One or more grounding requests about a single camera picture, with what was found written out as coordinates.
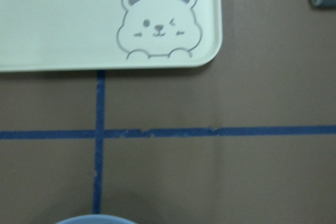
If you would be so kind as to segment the cream bear tray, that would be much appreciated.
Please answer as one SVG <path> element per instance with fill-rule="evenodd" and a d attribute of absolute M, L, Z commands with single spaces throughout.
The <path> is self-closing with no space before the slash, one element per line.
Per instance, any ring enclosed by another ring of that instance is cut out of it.
<path fill-rule="evenodd" d="M 1 0 L 1 72 L 194 68 L 222 40 L 221 0 Z"/>

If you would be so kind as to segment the blue round plate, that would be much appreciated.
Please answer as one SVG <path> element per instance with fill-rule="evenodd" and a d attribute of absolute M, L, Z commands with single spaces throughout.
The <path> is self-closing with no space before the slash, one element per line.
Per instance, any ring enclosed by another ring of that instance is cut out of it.
<path fill-rule="evenodd" d="M 83 215 L 57 222 L 57 224 L 135 224 L 135 222 L 111 215 Z"/>

